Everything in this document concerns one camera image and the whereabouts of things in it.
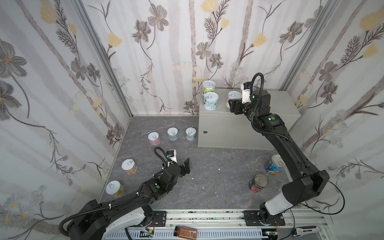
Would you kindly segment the pink label can front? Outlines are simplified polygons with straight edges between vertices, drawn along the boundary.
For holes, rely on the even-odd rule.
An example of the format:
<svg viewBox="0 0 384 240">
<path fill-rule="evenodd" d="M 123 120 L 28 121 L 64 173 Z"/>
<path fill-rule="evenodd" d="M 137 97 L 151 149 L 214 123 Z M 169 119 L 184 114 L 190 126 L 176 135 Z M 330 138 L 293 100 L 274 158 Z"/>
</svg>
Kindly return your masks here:
<svg viewBox="0 0 384 240">
<path fill-rule="evenodd" d="M 242 99 L 242 93 L 238 91 L 230 91 L 227 94 L 226 106 L 230 108 L 229 100 L 241 100 L 241 99 Z"/>
</svg>

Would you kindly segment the green label can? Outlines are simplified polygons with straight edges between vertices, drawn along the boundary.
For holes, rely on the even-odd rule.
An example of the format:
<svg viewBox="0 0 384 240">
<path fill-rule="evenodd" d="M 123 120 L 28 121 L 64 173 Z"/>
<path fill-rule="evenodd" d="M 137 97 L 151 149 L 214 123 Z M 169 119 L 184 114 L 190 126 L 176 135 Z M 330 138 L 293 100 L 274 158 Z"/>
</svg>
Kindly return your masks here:
<svg viewBox="0 0 384 240">
<path fill-rule="evenodd" d="M 206 93 L 214 93 L 216 90 L 216 83 L 214 81 L 204 81 L 203 82 L 203 91 L 202 91 L 202 94 L 203 96 L 206 94 Z"/>
</svg>

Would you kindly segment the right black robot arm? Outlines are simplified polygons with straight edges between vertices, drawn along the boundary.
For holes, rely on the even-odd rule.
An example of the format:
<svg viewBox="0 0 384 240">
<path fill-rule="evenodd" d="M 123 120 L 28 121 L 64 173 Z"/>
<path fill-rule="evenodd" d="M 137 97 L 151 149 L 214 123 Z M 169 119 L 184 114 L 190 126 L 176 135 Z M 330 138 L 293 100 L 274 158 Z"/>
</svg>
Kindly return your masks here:
<svg viewBox="0 0 384 240">
<path fill-rule="evenodd" d="M 229 105 L 232 113 L 245 115 L 254 131 L 275 147 L 292 178 L 281 193 L 260 205 L 257 219 L 268 226 L 280 220 L 286 210 L 318 197 L 330 176 L 310 162 L 291 138 L 281 117 L 270 112 L 271 95 L 264 90 L 264 81 L 264 75 L 256 73 L 250 82 L 243 84 L 243 91 L 250 92 L 249 98 L 230 100 Z"/>
</svg>

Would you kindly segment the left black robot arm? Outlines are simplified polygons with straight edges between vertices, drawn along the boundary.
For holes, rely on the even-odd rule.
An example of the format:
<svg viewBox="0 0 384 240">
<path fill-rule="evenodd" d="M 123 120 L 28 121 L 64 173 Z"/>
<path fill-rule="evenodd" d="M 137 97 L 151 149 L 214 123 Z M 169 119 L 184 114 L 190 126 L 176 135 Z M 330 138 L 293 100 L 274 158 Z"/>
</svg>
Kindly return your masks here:
<svg viewBox="0 0 384 240">
<path fill-rule="evenodd" d="M 121 229 L 148 225 L 154 218 L 151 204 L 172 191 L 178 178 L 191 172 L 189 159 L 179 165 L 172 151 L 155 147 L 154 153 L 162 161 L 159 172 L 126 196 L 103 203 L 89 201 L 79 213 L 60 222 L 59 232 L 71 240 L 103 240 Z"/>
</svg>

